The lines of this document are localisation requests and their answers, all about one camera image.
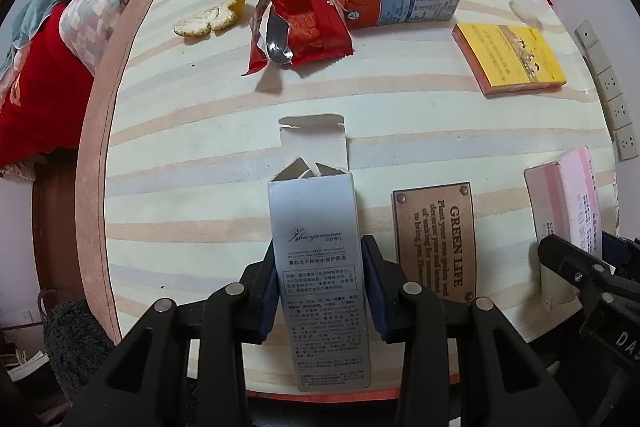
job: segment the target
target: yellow book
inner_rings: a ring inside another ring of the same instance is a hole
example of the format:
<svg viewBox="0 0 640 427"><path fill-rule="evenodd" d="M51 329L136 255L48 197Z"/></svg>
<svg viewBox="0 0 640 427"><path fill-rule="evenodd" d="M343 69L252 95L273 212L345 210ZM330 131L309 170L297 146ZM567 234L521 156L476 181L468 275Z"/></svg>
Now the yellow book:
<svg viewBox="0 0 640 427"><path fill-rule="evenodd" d="M536 29L460 23L452 34L484 94L566 83L556 57Z"/></svg>

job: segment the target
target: red bedsheet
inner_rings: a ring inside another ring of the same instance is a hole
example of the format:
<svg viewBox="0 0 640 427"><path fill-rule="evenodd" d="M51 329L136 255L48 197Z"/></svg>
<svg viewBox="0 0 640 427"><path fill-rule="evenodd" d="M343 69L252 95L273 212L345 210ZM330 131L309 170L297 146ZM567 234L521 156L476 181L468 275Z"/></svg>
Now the red bedsheet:
<svg viewBox="0 0 640 427"><path fill-rule="evenodd" d="M56 147L77 149L94 78L65 46L58 4L31 41L20 73L20 106L0 108L0 167Z"/></svg>

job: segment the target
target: table edge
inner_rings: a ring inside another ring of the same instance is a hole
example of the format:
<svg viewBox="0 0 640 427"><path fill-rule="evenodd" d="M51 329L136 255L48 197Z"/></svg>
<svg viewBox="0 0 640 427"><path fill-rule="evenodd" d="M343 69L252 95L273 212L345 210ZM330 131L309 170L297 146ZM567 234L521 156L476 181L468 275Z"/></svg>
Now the table edge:
<svg viewBox="0 0 640 427"><path fill-rule="evenodd" d="M86 300L109 338L118 343L118 325L107 261L104 180L111 121L118 87L134 38L153 0L130 0L108 42L89 96L76 167L76 242Z"/></svg>

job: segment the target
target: striped tablecloth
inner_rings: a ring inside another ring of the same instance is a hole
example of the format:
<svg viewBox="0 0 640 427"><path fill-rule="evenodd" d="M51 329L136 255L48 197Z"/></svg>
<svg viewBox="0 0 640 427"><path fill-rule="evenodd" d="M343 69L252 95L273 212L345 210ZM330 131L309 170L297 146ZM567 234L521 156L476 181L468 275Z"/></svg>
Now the striped tablecloth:
<svg viewBox="0 0 640 427"><path fill-rule="evenodd" d="M536 237L523 171L587 145L603 228L615 232L614 156L593 80L551 8L545 39L567 76L557 92L486 99L451 37L456 22L522 24L510 0L462 0L443 23L353 32L353 57L295 70L247 68L241 25L196 43L177 19L220 0L153 0L113 111L104 186L108 273L122 334L156 299L206 298L269 244L267 180L282 167L278 118L339 113L362 233L395 259L390 194L469 181L478 296L527 339L575 312L540 305ZM255 4L257 0L247 0ZM399 386L402 346L370 329L371 390ZM247 388L296 394L282 314L263 346L244 346ZM190 371L196 368L192 352Z"/></svg>

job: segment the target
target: red snack package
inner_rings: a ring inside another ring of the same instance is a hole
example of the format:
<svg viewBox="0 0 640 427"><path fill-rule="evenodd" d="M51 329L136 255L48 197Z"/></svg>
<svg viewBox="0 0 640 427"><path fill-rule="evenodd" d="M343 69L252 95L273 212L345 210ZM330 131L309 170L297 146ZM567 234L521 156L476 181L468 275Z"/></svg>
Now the red snack package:
<svg viewBox="0 0 640 427"><path fill-rule="evenodd" d="M267 46L260 35L260 21L266 10L260 0L252 19L252 44L249 70L255 73L267 64ZM270 0L273 10L289 25L287 46L290 63L298 66L308 60L353 55L351 37L332 0Z"/></svg>

